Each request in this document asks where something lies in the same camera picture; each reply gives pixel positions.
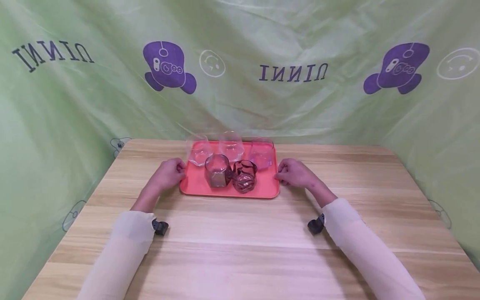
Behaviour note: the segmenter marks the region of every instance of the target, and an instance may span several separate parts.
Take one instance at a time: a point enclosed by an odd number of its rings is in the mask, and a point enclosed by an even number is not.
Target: beige sleeve
[[[110,240],[88,274],[77,300],[123,300],[152,244],[154,214],[122,213]]]
[[[424,300],[408,271],[367,227],[347,200],[323,208],[325,228],[335,244],[357,267],[378,300]]]

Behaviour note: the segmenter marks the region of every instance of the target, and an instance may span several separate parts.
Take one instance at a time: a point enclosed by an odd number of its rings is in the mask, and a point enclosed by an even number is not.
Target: green fabric
[[[0,0],[0,300],[22,297],[125,142],[191,132],[387,146],[478,263],[479,12]]]

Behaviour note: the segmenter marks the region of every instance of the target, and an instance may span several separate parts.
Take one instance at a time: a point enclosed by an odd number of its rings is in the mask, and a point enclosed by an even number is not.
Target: transparent cup
[[[211,188],[226,187],[231,180],[232,168],[223,154],[213,154],[205,161],[205,179]]]
[[[188,161],[201,167],[205,164],[207,158],[213,154],[212,146],[208,138],[203,134],[193,134],[187,139],[187,157]]]
[[[227,131],[220,135],[218,150],[228,157],[228,161],[231,163],[240,160],[245,152],[241,136],[233,131]]]
[[[232,185],[239,193],[252,191],[257,184],[257,166],[249,160],[233,164]]]
[[[258,170],[269,168],[273,164],[274,145],[267,137],[258,137],[252,141],[248,159],[257,165]]]

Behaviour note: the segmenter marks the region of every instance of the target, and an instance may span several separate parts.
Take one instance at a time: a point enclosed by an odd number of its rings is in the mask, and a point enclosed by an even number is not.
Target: purple cartoon figure
[[[145,73],[145,80],[154,90],[160,92],[166,86],[179,87],[187,94],[195,92],[197,81],[185,72],[185,57],[179,46],[165,41],[148,43],[144,58],[151,70]]]
[[[368,76],[363,83],[363,90],[369,95],[389,87],[396,87],[403,95],[413,91],[421,81],[421,75],[415,72],[429,53],[430,48],[421,43],[391,48],[384,56],[380,73]]]

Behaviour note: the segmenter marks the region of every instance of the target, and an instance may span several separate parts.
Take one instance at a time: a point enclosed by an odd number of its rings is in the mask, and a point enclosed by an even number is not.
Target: wooden table
[[[373,146],[278,145],[279,161],[302,160],[395,252],[427,299],[479,299],[480,274],[389,150]],[[160,163],[185,158],[184,142],[126,144],[25,300],[73,300]],[[192,197],[174,189],[155,214],[170,224],[155,237],[126,299],[374,299],[326,231],[305,192],[282,187],[273,200]]]

